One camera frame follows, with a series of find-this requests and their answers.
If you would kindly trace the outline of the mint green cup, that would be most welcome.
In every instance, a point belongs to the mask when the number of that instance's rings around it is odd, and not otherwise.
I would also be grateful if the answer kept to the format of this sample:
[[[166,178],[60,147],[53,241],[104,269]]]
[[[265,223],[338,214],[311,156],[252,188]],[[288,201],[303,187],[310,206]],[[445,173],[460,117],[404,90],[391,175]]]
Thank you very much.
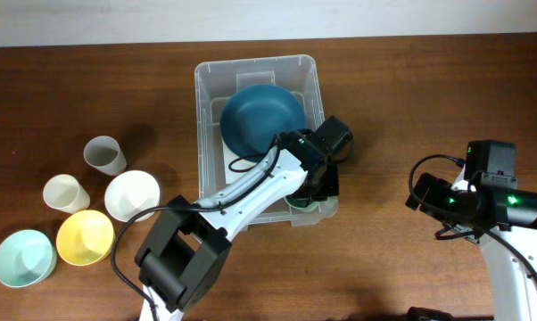
[[[306,201],[306,200],[296,200],[290,196],[285,197],[286,203],[301,212],[312,212],[313,210],[318,208],[318,202],[314,201]]]

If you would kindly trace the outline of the dark blue plate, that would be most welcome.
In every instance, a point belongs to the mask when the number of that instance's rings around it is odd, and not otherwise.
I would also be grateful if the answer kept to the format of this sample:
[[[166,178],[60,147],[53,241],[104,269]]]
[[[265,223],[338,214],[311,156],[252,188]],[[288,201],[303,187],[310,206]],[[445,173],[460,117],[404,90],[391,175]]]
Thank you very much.
[[[219,125],[231,152],[259,161],[274,135],[307,128],[307,118],[299,100],[288,90],[254,85],[229,98]]]

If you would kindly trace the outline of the grey cup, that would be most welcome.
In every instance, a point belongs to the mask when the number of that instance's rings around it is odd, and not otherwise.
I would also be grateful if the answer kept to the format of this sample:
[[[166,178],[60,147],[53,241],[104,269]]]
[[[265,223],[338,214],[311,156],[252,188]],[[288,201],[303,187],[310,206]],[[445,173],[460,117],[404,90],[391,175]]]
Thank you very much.
[[[119,143],[111,136],[97,136],[91,139],[86,144],[83,155],[89,166],[108,176],[121,174],[127,166]]]

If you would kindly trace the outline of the cream plate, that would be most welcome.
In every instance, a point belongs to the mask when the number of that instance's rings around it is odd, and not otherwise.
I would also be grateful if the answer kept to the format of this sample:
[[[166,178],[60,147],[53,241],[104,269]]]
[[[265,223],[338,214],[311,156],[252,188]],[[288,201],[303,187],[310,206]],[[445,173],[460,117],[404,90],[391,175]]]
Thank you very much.
[[[222,146],[223,146],[223,160],[224,160],[224,163],[226,166],[228,166],[228,164],[231,162],[231,161],[234,161],[234,160],[237,160],[240,158],[240,156],[238,156],[237,154],[235,154],[228,146],[227,144],[225,143],[225,141],[222,139]],[[247,160],[247,159],[241,159],[242,162],[246,163],[246,164],[256,164],[257,162],[256,161],[251,161],[251,160]]]

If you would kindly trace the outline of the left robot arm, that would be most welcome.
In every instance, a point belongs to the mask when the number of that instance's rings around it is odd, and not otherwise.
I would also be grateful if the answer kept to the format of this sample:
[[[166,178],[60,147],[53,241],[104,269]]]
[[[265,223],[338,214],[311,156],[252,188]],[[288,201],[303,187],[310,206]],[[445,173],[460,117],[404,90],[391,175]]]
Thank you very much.
[[[352,139],[330,117],[314,131],[278,136],[261,162],[214,195],[171,200],[135,256],[145,295],[141,319],[181,319],[215,284],[236,235],[273,203],[285,199],[312,211],[336,197],[336,156]]]

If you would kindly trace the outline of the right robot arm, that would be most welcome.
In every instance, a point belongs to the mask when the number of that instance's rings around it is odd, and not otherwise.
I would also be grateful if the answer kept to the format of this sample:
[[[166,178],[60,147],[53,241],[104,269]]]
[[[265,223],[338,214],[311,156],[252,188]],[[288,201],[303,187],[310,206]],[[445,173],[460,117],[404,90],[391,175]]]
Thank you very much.
[[[496,320],[537,320],[537,193],[518,187],[516,147],[471,141],[454,182],[409,175],[408,208],[442,224],[438,241],[478,246],[488,269]]]

